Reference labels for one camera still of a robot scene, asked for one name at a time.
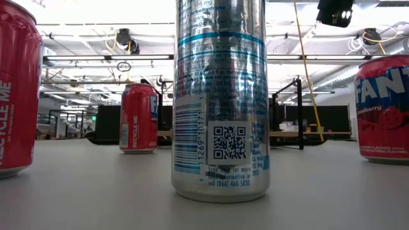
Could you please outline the long ceiling light strip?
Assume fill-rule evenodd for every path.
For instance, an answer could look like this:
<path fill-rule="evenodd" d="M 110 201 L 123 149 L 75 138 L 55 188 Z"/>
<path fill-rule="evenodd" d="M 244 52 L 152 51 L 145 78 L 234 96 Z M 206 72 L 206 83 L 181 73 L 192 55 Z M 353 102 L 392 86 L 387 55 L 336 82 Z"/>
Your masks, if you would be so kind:
<path fill-rule="evenodd" d="M 306 55 L 306 60 L 321 61 L 363 61 L 376 58 L 382 58 L 385 55 Z M 138 56 L 45 56 L 45 61 L 113 61 L 113 60 L 170 60 L 173 59 L 172 54 L 154 54 L 154 55 L 138 55 Z M 284 61 L 284 60 L 302 60 L 301 55 L 268 55 L 268 61 Z"/>

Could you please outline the red soda can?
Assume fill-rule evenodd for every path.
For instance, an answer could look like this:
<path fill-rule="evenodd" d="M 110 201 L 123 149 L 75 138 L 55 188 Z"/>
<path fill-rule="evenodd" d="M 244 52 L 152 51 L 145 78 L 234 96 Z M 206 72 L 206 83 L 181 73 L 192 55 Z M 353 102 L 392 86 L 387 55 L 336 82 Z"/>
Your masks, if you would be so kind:
<path fill-rule="evenodd" d="M 43 48 L 35 17 L 0 0 L 0 179 L 33 163 Z"/>
<path fill-rule="evenodd" d="M 370 60 L 354 78 L 360 155 L 409 165 L 409 54 Z"/>
<path fill-rule="evenodd" d="M 149 84 L 125 86 L 121 97 L 120 150 L 125 154 L 150 154 L 158 141 L 158 95 Z"/>

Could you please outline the silver blue energy drink can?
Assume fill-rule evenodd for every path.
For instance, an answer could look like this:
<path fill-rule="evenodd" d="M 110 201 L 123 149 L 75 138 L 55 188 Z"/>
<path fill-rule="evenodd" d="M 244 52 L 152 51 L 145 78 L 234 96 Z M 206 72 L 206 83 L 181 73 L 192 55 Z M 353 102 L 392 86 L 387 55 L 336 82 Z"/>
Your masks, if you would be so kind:
<path fill-rule="evenodd" d="M 171 183 L 210 203 L 270 186 L 265 0 L 176 0 Z"/>

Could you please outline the black partition panel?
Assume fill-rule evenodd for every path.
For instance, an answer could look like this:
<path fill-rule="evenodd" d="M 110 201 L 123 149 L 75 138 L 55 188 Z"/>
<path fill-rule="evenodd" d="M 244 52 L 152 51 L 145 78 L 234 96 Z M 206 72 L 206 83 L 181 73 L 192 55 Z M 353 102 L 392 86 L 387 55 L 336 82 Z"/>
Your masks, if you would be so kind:
<path fill-rule="evenodd" d="M 320 140 L 318 123 L 316 121 L 314 107 L 303 105 L 303 129 L 306 139 Z M 316 106 L 318 118 L 324 140 L 327 139 L 351 139 L 350 117 L 347 105 L 324 105 Z M 276 105 L 275 112 L 269 108 L 269 122 L 271 131 L 281 131 L 279 124 L 283 121 L 298 123 L 296 105 Z"/>
<path fill-rule="evenodd" d="M 95 140 L 98 144 L 119 144 L 120 105 L 99 105 L 96 115 Z"/>

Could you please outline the white boxes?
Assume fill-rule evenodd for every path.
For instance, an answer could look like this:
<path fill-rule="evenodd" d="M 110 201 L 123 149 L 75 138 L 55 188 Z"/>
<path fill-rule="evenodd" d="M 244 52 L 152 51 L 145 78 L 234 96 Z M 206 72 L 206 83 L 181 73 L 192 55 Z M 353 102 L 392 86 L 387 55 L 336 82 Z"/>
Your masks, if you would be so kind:
<path fill-rule="evenodd" d="M 283 132 L 297 132 L 298 123 L 295 123 L 294 121 L 283 121 L 279 124 L 279 129 Z"/>

